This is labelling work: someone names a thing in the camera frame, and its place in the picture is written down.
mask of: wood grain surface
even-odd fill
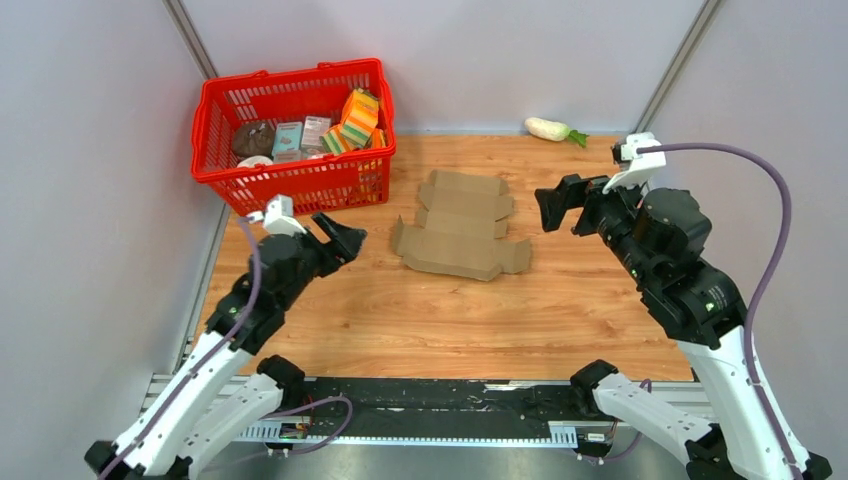
[[[400,137],[389,202],[330,213],[368,231],[360,257],[313,281],[242,373],[279,354],[314,376],[568,379],[603,358],[630,378],[691,380],[688,363],[648,316],[612,253],[597,236],[570,234],[578,212],[566,216],[561,231],[546,234],[540,226],[533,191],[570,173],[614,173],[614,140],[591,137],[583,150],[524,136]],[[507,239],[531,239],[529,270],[480,282],[401,264],[389,249],[391,230],[399,214],[413,221],[418,185],[434,168],[509,182],[516,213]],[[260,227],[252,231],[265,235]],[[230,218],[198,333],[245,272],[248,255]]]

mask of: white bracket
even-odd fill
[[[180,380],[197,364],[203,355],[212,350],[222,336],[217,332],[206,332],[200,336],[197,347],[188,361],[165,387],[156,402],[147,409],[133,425],[122,433],[116,440],[117,451],[130,445],[150,418],[162,408],[165,399],[176,388]],[[221,388],[227,384],[241,367],[247,365],[252,356],[242,349],[232,351],[222,348],[204,367],[197,376],[188,381],[174,402],[159,419],[156,426],[147,435],[144,442],[139,444],[124,462],[131,468],[141,465],[146,475],[164,475],[174,463],[177,453],[182,447],[183,438],[195,422],[206,412],[209,404]]]
[[[661,145],[650,132],[634,133],[625,138],[621,144],[622,171],[616,173],[604,185],[604,193],[616,187],[641,187],[665,166],[665,153],[636,153],[637,148],[656,147]]]
[[[592,393],[602,412],[642,432],[684,465],[689,463],[686,442],[712,430],[707,420],[678,410],[620,373],[604,377]]]
[[[230,398],[209,411],[182,442],[179,456],[192,459],[189,478],[198,478],[233,438],[276,410],[282,400],[283,390],[278,388],[277,382],[257,373]]]
[[[792,472],[783,463],[780,444],[748,377],[742,349],[743,333],[741,326],[726,333],[719,339],[721,347],[717,350],[680,341],[677,346],[698,374],[698,379],[713,405],[727,444],[727,459],[733,470],[749,480],[791,480]],[[792,434],[786,418],[780,411],[760,368],[756,349],[754,358],[761,385],[789,440],[795,459],[803,470],[810,458],[809,453]]]
[[[277,195],[265,207],[265,213],[260,211],[248,214],[251,223],[262,222],[262,228],[268,233],[289,235],[306,233],[306,228],[294,217],[294,202],[291,197]]]

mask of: cardboard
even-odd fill
[[[421,184],[415,225],[398,217],[392,250],[422,272],[489,281],[530,267],[530,240],[509,242],[514,200],[498,177],[433,170]]]

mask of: white wall panel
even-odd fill
[[[185,0],[220,75],[382,59],[401,130],[625,131],[699,1]]]
[[[660,141],[719,141],[764,156],[794,201],[784,261],[756,324],[763,368],[804,444],[848,471],[846,271],[848,4],[725,2],[652,126]],[[780,220],[777,190],[744,160],[669,154],[665,183],[713,220],[706,257],[750,298]]]
[[[0,5],[3,478],[93,478],[172,368],[222,208],[189,174],[202,80],[160,2]]]

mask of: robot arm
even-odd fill
[[[151,408],[114,442],[95,442],[86,452],[86,462],[101,478],[196,478],[215,454],[247,426],[285,405],[287,398],[300,401],[300,396],[289,390],[303,381],[303,372],[275,356],[260,363],[258,372],[240,392],[207,413],[224,384],[283,326],[285,312],[306,286],[315,277],[330,275],[353,261],[365,240],[364,230],[348,228],[324,214],[316,214],[313,220],[330,239],[321,243],[294,218],[285,215],[284,201],[284,197],[277,197],[269,203],[266,213],[251,215],[254,221],[264,221],[271,234],[258,244],[261,282],[249,316],[232,339],[215,351],[236,325],[251,290],[257,287],[251,284],[252,257],[248,261],[249,272],[218,302],[192,355]],[[207,354],[212,356],[198,368],[198,362]],[[142,430],[157,416],[152,430],[135,445]],[[133,445],[104,477],[104,470],[117,461],[119,452]]]
[[[592,364],[572,381],[585,389],[583,400],[590,410],[632,423],[687,464],[691,478],[791,479],[745,368],[746,306],[735,283],[700,256],[712,228],[709,219],[688,191],[641,192],[665,158],[662,153],[639,155],[637,148],[655,145],[659,143],[651,134],[628,136],[613,148],[615,161],[624,169],[614,177],[568,175],[556,188],[537,190],[542,226],[557,230],[566,211],[583,207],[572,233],[597,233],[618,258],[636,282],[648,313],[686,355],[719,424],[707,431],[702,421],[687,421],[638,389],[622,397],[616,390],[626,388],[623,377],[610,371],[611,366],[604,371]],[[761,385],[776,406],[768,383]],[[827,460],[809,453],[792,435],[779,408],[775,413],[798,465],[806,467],[804,478],[827,478]]]

